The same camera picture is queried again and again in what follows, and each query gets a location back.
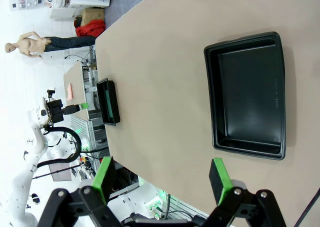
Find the tabletop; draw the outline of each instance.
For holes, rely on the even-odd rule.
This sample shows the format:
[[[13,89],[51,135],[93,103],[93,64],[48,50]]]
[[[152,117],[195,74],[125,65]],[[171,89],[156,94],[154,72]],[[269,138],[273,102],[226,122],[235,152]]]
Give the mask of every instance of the tabletop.
[[[77,63],[72,66],[67,73],[63,76],[63,83],[64,83],[64,91],[65,97],[68,97],[68,85],[71,84],[72,87],[72,94],[73,99],[67,100],[66,104],[69,105],[79,105],[82,103],[87,102],[86,93],[85,93],[85,84],[84,84],[84,75],[81,62],[78,61]],[[72,114],[75,117],[78,117],[84,121],[89,120],[88,109],[80,110],[76,113]]]
[[[273,191],[293,226],[320,186],[320,0],[144,0],[96,40],[99,79],[115,82],[121,121],[105,126],[121,165],[210,213],[211,159],[248,190]],[[286,157],[213,148],[204,48],[278,32],[285,62]],[[320,204],[302,226],[319,223]],[[235,224],[245,226],[243,222]]]

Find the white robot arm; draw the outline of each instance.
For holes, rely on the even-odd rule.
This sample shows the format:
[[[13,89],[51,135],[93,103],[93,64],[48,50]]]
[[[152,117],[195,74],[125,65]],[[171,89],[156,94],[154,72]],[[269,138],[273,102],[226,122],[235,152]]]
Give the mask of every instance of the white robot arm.
[[[28,155],[26,155],[22,171],[11,182],[6,203],[6,212],[9,214],[13,227],[36,227],[38,224],[36,217],[25,211],[37,164],[48,149],[48,142],[37,124],[31,127],[27,144],[29,145]]]
[[[71,105],[62,109],[60,100],[54,100],[52,94],[54,90],[48,90],[49,102],[43,99],[42,106],[35,110],[29,111],[28,126],[26,130],[25,142],[26,151],[25,162],[21,172],[12,180],[11,188],[7,193],[7,200],[3,203],[5,212],[9,215],[10,225],[13,227],[36,227],[38,225],[37,219],[31,213],[26,212],[26,205],[29,197],[31,182],[34,173],[43,165],[53,163],[69,163],[78,158],[81,151],[81,140],[79,136],[71,129],[65,127],[52,128],[53,123],[63,121],[64,114],[71,114],[81,110],[79,105]],[[68,159],[55,159],[40,163],[40,158],[48,150],[48,140],[42,133],[42,129],[51,130],[52,132],[68,130],[75,139],[77,150],[72,157]]]

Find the red bag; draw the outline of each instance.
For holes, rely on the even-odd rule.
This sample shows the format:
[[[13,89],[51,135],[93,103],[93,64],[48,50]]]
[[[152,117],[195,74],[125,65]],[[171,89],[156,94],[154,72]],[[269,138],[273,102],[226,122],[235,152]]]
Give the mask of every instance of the red bag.
[[[102,19],[91,20],[88,24],[75,28],[76,36],[98,37],[106,30],[106,24]]]

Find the cable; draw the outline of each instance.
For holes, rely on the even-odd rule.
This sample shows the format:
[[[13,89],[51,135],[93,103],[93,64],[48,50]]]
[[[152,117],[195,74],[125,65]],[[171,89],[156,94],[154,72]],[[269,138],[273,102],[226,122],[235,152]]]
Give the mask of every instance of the cable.
[[[174,210],[174,211],[170,211],[170,212],[168,212],[168,214],[175,213],[175,212],[184,213],[184,214],[186,214],[187,216],[189,216],[189,217],[190,217],[190,219],[192,219],[192,218],[193,218],[193,216],[192,216],[190,213],[188,213],[188,212],[186,212],[186,211],[183,211],[183,210]]]
[[[84,58],[82,58],[80,61],[84,60],[84,59],[88,56],[88,54],[90,54],[90,52],[92,51],[93,48],[94,48],[94,47],[92,46],[91,49],[89,50],[89,53],[87,53],[86,56],[85,56]],[[77,56],[77,57],[81,58],[81,57],[78,56],[78,55],[69,54],[68,56],[64,57],[64,59],[67,59],[69,56]]]
[[[69,156],[68,158],[57,158],[57,159],[52,159],[52,160],[47,160],[41,163],[38,163],[38,165],[36,166],[37,168],[40,168],[42,166],[46,166],[46,165],[51,165],[51,164],[56,164],[56,163],[71,163],[73,161],[75,161],[81,153],[81,139],[79,137],[79,135],[74,132],[72,129],[70,128],[66,128],[66,127],[46,127],[45,128],[46,131],[48,131],[48,133],[50,132],[66,132],[69,133],[70,135],[72,135],[75,139],[75,153],[71,156]]]
[[[91,158],[96,159],[96,160],[100,160],[100,158],[96,158],[96,157],[88,155],[88,154],[86,156],[91,157]]]
[[[305,210],[302,212],[300,218],[297,220],[297,222],[295,223],[294,227],[298,227],[301,222],[304,220],[304,218],[306,217],[306,215],[308,214],[309,210],[312,208],[312,206],[315,204],[315,202],[317,201],[317,199],[320,196],[320,188],[318,189],[318,191],[315,193],[314,197],[312,198],[312,200],[310,201],[310,203],[307,205],[307,207],[305,208]]]
[[[131,171],[129,171],[129,185],[132,185],[132,179],[131,179]]]
[[[56,143],[55,145],[49,145],[48,147],[54,147],[57,146],[58,144],[60,144],[61,139],[59,139],[58,143]]]
[[[94,106],[95,110],[99,113],[100,109],[98,108],[98,105],[97,105],[97,94],[96,93],[93,93],[93,106]]]
[[[64,57],[64,59],[66,60],[69,56],[77,56],[77,57],[79,57],[79,58],[82,58],[82,57],[80,57],[79,55],[76,55],[76,54],[69,54],[69,55],[67,55],[66,57]]]
[[[169,209],[170,209],[170,200],[171,200],[171,194],[168,193],[168,202],[166,203],[166,211],[164,215],[165,220],[168,218]]]
[[[75,166],[71,166],[71,167],[68,167],[68,168],[63,168],[63,169],[60,169],[60,170],[57,170],[57,171],[54,171],[54,172],[51,172],[51,173],[46,173],[46,174],[44,174],[44,175],[40,175],[40,176],[34,177],[34,178],[32,178],[32,179],[33,179],[33,180],[34,180],[34,179],[39,179],[39,178],[41,178],[41,177],[49,176],[49,175],[56,174],[56,173],[59,173],[59,172],[62,172],[62,171],[71,170],[71,169],[80,167],[80,166],[82,166],[82,165],[83,165],[83,163],[78,164],[78,165],[75,165]]]
[[[91,150],[91,151],[81,151],[81,153],[90,154],[90,153],[96,153],[96,152],[99,152],[99,151],[104,151],[104,150],[107,150],[107,149],[109,149],[109,147],[104,147],[104,148],[95,149],[95,150]]]

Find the black tray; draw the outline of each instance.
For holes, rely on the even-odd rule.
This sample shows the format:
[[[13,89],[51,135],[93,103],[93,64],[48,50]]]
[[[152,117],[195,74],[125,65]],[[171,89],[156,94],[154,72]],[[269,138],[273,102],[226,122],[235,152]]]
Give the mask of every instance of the black tray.
[[[106,125],[116,126],[120,122],[115,83],[107,78],[96,84],[102,121]]]
[[[262,33],[204,49],[213,147],[282,160],[286,152],[285,65],[280,36]]]

